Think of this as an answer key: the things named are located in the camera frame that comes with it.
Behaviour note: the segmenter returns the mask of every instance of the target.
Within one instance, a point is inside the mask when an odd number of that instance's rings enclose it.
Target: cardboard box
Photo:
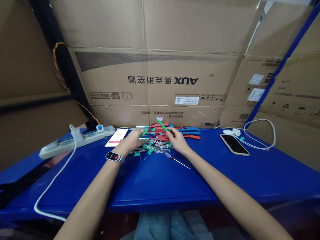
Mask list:
[[[92,105],[92,108],[101,124],[121,127],[150,125],[156,122],[156,117],[163,117],[163,122],[174,126],[214,128],[223,111],[223,107]]]
[[[254,107],[225,107],[220,117],[220,128],[243,128]]]
[[[320,52],[320,15],[316,17],[291,56]]]
[[[0,106],[66,95],[28,0],[0,1]],[[72,99],[1,113],[0,172],[88,119]]]
[[[281,57],[249,56],[242,60],[226,106],[254,107],[277,70]]]
[[[51,4],[71,47],[229,54],[246,50],[265,2],[54,0]]]
[[[276,148],[320,172],[320,129],[262,112],[257,113],[254,120],[257,119],[268,119],[273,123]],[[273,143],[272,127],[267,121],[251,123],[248,131],[269,144]]]
[[[150,106],[149,123],[154,123],[156,117],[163,117],[164,122],[170,122],[174,126],[214,128],[219,121],[223,108]]]
[[[308,4],[268,1],[247,55],[284,57],[314,8]]]
[[[0,144],[0,172],[69,133],[70,124],[87,121],[73,100],[1,114],[0,131],[7,139]]]
[[[260,110],[320,128],[320,53],[287,60]]]
[[[224,106],[238,56],[71,48],[92,105]]]
[[[29,2],[8,0],[0,6],[0,99],[64,93]]]

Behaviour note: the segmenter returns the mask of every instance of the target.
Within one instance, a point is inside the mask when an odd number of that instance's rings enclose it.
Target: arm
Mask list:
[[[184,155],[206,180],[222,204],[255,239],[292,239],[286,230],[259,203],[229,178],[196,154],[182,133],[168,128],[167,136],[173,147]]]
[[[139,137],[143,132],[143,130],[132,131],[113,152],[125,158],[132,150],[142,144]],[[62,225],[54,238],[55,240],[89,240],[93,238],[120,166],[120,162],[112,161],[107,161],[103,165],[68,216],[67,221]]]

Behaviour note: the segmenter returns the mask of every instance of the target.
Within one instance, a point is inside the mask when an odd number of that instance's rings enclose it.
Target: qr code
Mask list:
[[[239,119],[247,119],[248,116],[249,116],[249,114],[243,113],[243,114],[240,115]]]
[[[112,99],[119,99],[120,100],[120,95],[118,92],[112,92],[111,97],[112,97]]]

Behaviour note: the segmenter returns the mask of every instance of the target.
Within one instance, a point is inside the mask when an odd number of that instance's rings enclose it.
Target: white power strip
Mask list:
[[[104,132],[98,133],[97,131],[92,131],[89,133],[85,133],[83,135],[84,140],[77,143],[77,148],[87,145],[89,143],[93,143],[100,139],[104,139],[105,136],[111,136],[114,134],[115,131],[109,130],[110,126],[104,127]],[[74,139],[70,138],[66,141],[59,142],[56,146],[52,148],[48,148],[48,146],[43,147],[39,153],[39,157],[41,159],[48,159],[54,157],[58,154],[67,152],[74,149]]]

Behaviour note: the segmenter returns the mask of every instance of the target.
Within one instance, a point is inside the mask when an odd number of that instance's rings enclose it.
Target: smartphone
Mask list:
[[[107,142],[105,147],[116,147],[121,140],[124,139],[129,129],[127,128],[119,128],[116,130],[116,132],[112,135],[110,140]]]
[[[239,143],[239,141],[234,136],[220,134],[220,137],[232,153],[242,156],[250,155],[250,153]]]

